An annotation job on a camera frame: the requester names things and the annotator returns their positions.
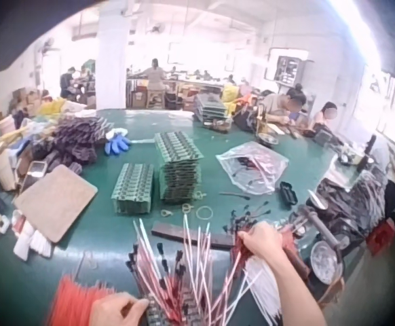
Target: small black tray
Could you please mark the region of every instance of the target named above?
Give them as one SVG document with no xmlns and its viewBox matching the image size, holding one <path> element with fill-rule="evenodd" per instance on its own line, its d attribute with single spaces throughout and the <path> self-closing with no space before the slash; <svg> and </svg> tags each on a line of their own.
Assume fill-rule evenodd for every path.
<svg viewBox="0 0 395 326">
<path fill-rule="evenodd" d="M 280 197 L 286 206 L 293 206 L 299 203 L 293 186 L 287 182 L 281 181 L 280 183 Z"/>
</svg>

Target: white pillar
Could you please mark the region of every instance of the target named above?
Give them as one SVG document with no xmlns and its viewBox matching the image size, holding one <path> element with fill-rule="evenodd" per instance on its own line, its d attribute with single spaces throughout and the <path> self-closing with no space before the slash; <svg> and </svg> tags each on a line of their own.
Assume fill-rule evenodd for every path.
<svg viewBox="0 0 395 326">
<path fill-rule="evenodd" d="M 134 0 L 108 0 L 101 5 L 96 60 L 96 108 L 126 107 L 126 48 Z"/>
</svg>

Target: factory floor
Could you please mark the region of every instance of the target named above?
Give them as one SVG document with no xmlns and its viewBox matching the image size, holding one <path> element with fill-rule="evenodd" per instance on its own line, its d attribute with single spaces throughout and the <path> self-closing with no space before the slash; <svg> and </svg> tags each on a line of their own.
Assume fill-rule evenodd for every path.
<svg viewBox="0 0 395 326">
<path fill-rule="evenodd" d="M 345 285 L 337 304 L 326 307 L 329 326 L 395 325 L 395 240 L 371 257 L 366 251 Z"/>
</svg>

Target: red stool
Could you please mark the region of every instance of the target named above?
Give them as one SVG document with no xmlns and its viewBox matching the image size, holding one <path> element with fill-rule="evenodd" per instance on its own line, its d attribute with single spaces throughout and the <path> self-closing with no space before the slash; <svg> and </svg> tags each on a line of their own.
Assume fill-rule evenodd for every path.
<svg viewBox="0 0 395 326">
<path fill-rule="evenodd" d="M 366 245 L 373 256 L 388 248 L 395 237 L 395 224 L 391 219 L 381 222 L 366 238 Z"/>
</svg>

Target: clear plastic bag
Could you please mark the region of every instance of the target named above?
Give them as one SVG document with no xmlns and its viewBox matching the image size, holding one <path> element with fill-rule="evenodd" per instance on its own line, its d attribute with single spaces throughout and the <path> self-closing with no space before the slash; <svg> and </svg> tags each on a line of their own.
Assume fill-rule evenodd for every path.
<svg viewBox="0 0 395 326">
<path fill-rule="evenodd" d="M 254 141 L 217 155 L 232 183 L 253 195 L 272 194 L 288 159 Z"/>
</svg>

